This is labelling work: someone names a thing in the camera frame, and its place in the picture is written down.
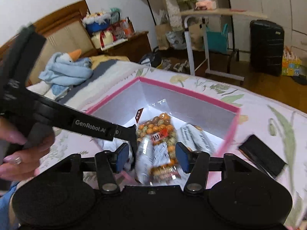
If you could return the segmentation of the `person's left hand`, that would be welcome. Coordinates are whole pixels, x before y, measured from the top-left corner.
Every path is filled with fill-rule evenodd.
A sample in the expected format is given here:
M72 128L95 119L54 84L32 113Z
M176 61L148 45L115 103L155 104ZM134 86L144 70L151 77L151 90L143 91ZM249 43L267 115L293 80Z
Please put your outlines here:
M27 139L9 121L1 118L1 140L9 143L24 145ZM7 181L22 181L37 175L40 159L50 152L55 142L53 131L42 139L38 145L17 151L4 158L1 165L1 179Z

